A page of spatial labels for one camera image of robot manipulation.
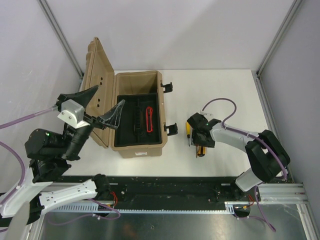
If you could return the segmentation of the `tan plastic tool box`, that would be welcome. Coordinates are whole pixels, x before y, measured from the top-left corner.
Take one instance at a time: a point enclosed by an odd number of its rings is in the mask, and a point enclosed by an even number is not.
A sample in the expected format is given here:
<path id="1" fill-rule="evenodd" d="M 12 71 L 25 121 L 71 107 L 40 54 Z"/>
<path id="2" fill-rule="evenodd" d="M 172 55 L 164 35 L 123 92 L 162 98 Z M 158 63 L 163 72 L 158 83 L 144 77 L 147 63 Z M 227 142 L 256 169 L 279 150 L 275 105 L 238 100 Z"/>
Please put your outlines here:
<path id="1" fill-rule="evenodd" d="M 112 148 L 124 159 L 161 156 L 168 137 L 178 133 L 177 124 L 168 125 L 166 121 L 165 94 L 173 91 L 172 83 L 164 84 L 163 75 L 158 70 L 115 73 L 101 41 L 94 37 L 87 49 L 82 89 L 95 85 L 99 88 L 86 107 L 86 113 L 95 117 L 119 103 L 119 95 L 158 94 L 162 143 L 115 147 L 116 130 L 109 128 L 94 129 L 90 136 L 99 146 Z"/>

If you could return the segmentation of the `yellow handled screwdriver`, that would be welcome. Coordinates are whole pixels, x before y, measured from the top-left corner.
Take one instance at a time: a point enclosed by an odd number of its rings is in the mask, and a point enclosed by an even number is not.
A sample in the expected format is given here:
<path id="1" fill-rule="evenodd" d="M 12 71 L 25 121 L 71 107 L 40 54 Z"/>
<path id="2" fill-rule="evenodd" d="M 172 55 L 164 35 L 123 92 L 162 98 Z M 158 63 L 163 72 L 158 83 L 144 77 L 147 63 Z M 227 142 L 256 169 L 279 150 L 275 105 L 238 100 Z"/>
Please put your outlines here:
<path id="1" fill-rule="evenodd" d="M 187 121 L 185 122 L 185 130 L 186 130 L 188 146 L 190 147 L 191 146 L 191 126 Z"/>

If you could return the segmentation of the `yellow utility knife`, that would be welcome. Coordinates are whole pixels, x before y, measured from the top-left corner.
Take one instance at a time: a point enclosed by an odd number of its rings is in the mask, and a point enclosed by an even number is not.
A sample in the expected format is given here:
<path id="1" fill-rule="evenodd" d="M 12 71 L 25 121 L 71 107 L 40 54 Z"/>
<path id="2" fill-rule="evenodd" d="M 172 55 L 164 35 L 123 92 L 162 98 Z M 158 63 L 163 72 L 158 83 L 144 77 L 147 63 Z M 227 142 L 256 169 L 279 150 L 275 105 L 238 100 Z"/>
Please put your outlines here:
<path id="1" fill-rule="evenodd" d="M 201 158 L 204 157 L 206 155 L 207 152 L 207 148 L 205 146 L 197 146 L 196 147 L 196 157 L 197 158 Z"/>

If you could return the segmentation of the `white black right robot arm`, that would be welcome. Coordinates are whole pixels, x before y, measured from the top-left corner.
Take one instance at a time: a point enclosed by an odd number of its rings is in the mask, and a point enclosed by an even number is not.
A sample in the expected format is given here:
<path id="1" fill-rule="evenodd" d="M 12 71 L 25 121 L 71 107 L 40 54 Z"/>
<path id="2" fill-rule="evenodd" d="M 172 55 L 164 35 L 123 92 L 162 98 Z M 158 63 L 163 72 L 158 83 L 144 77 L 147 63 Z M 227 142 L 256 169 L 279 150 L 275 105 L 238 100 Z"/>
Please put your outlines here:
<path id="1" fill-rule="evenodd" d="M 242 201 L 248 196 L 249 190 L 270 182 L 279 173 L 287 177 L 286 167 L 291 159 L 272 131 L 245 131 L 215 118 L 207 120 L 198 112 L 189 117 L 187 123 L 192 129 L 193 145 L 214 148 L 216 143 L 223 143 L 247 154 L 250 168 L 240 174 L 230 188 L 235 200 Z"/>

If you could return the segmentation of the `black tool box tray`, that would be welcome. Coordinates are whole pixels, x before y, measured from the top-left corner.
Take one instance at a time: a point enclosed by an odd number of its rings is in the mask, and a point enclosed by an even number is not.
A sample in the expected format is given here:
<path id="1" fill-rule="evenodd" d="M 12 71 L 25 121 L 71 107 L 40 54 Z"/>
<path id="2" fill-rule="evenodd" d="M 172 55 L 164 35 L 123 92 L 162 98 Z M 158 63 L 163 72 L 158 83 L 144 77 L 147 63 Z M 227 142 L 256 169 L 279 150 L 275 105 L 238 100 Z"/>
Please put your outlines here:
<path id="1" fill-rule="evenodd" d="M 125 100 L 120 125 L 115 131 L 114 146 L 128 147 L 158 145 L 162 143 L 159 99 L 157 93 L 119 95 L 117 101 Z M 153 108 L 153 132 L 147 133 L 146 108 Z"/>

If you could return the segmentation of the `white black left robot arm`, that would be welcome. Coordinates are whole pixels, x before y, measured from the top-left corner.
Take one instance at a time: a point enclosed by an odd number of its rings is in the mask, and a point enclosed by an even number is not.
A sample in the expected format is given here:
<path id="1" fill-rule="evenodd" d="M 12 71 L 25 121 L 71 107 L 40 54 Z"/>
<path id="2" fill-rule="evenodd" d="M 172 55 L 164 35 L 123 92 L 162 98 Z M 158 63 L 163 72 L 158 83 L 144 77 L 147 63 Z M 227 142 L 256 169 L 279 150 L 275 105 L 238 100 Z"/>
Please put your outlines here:
<path id="1" fill-rule="evenodd" d="M 1 143 L 1 146 L 17 158 L 21 167 L 20 180 L 0 197 L 0 226 L 3 232 L 23 203 L 29 204 L 26 223 L 31 224 L 60 206 L 81 200 L 97 202 L 114 196 L 104 174 L 97 174 L 63 190 L 43 191 L 71 168 L 70 161 L 80 159 L 79 153 L 94 129 L 116 130 L 119 127 L 125 100 L 121 100 L 103 115 L 91 116 L 86 113 L 86 107 L 98 89 L 99 86 L 95 85 L 77 93 L 62 93 L 54 106 L 1 125 L 4 129 L 51 111 L 58 111 L 58 118 L 64 122 L 62 133 L 37 128 L 30 134 L 24 144 L 26 155 L 30 159 L 28 167 L 12 148 Z"/>

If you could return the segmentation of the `red black utility knife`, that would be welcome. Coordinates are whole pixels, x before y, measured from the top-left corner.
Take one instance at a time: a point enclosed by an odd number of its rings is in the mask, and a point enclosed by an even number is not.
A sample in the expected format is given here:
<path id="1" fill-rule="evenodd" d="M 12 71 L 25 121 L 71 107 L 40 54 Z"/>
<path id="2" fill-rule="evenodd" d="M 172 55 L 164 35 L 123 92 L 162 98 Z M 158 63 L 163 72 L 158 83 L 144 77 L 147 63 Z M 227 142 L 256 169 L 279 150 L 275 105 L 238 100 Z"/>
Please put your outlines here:
<path id="1" fill-rule="evenodd" d="M 146 132 L 148 134 L 153 132 L 153 108 L 148 106 L 145 111 L 145 119 L 146 119 Z"/>

